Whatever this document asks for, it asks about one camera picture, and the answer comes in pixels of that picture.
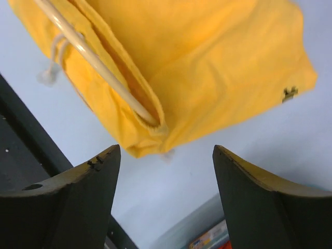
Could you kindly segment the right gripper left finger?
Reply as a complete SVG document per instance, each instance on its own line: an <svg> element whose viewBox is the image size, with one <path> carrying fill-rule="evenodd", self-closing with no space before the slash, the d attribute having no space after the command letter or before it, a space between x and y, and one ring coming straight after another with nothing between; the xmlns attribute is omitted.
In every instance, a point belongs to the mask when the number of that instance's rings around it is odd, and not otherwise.
<svg viewBox="0 0 332 249"><path fill-rule="evenodd" d="M113 145L47 180L1 192L1 248L103 248L120 160Z"/></svg>

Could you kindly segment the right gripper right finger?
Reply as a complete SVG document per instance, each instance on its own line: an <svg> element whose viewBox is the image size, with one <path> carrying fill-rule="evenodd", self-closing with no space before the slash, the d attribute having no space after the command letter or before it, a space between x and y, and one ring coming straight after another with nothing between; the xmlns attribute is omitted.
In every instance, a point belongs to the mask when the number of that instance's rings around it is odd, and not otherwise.
<svg viewBox="0 0 332 249"><path fill-rule="evenodd" d="M331 248L331 192L272 174L216 145L213 163L233 248Z"/></svg>

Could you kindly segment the yellow shorts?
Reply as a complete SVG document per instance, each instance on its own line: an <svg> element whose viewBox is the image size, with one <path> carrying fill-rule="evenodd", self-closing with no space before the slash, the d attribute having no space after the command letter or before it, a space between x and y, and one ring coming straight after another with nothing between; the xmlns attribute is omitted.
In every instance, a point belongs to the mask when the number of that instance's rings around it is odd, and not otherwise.
<svg viewBox="0 0 332 249"><path fill-rule="evenodd" d="M292 1L53 1L117 80L155 118L142 118L71 45L35 1L9 1L105 129L132 156L243 122L314 88L303 15Z"/></svg>

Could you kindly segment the yellow hanger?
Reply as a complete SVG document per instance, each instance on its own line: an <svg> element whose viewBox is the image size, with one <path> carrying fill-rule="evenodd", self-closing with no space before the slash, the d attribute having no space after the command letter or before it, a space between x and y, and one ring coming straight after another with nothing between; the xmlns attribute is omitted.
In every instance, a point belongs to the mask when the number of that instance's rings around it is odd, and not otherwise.
<svg viewBox="0 0 332 249"><path fill-rule="evenodd" d="M75 47L84 59L100 74L100 76L113 88L121 98L147 123L157 125L156 119L146 108L123 86L111 71L104 65L98 56L89 48L83 38L72 28L62 14L50 1L35 1L37 6L61 31L61 34Z"/></svg>

